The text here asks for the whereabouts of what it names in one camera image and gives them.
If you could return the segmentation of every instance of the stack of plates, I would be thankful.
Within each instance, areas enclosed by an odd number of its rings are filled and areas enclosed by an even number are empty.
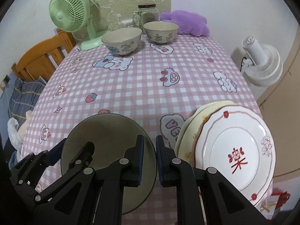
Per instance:
[[[215,167],[253,205],[272,192],[274,141],[249,108],[230,101],[202,106],[185,122],[175,152],[194,167]]]

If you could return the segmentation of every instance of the tablecloth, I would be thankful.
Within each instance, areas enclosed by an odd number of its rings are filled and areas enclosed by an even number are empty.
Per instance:
[[[105,46],[75,48],[50,78],[33,111],[22,157],[50,150],[85,118],[118,113],[136,121],[153,143],[162,134],[174,148],[184,120],[203,104],[232,100],[260,113],[239,69],[212,37],[177,35],[167,45],[145,36],[129,55]],[[37,190],[61,177],[60,162],[48,167]],[[122,224],[174,224],[176,190],[158,181],[148,199],[123,215]]]

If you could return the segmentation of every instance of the wooden headboard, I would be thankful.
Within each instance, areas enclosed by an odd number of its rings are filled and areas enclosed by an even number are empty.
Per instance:
[[[27,81],[37,80],[40,76],[45,80],[50,79],[55,71],[55,67],[47,53],[50,53],[59,66],[65,58],[60,47],[64,47],[69,53],[76,45],[71,33],[60,29],[57,29],[57,33],[58,35],[33,46],[21,57],[18,64],[14,64],[11,67],[17,77]]]

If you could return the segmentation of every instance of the green desk fan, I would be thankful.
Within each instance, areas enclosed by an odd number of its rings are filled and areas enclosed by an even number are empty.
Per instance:
[[[49,14],[52,22],[66,32],[75,32],[86,26],[89,38],[81,43],[82,50],[103,44],[101,39],[107,31],[96,34],[91,20],[89,0],[51,0]]]

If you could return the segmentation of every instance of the purple stuffed animal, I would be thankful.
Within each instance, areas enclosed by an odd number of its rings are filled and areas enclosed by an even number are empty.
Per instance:
[[[209,35],[206,18],[197,13],[189,13],[183,10],[170,13],[163,12],[160,14],[160,20],[179,25],[178,34],[192,34],[196,37]]]

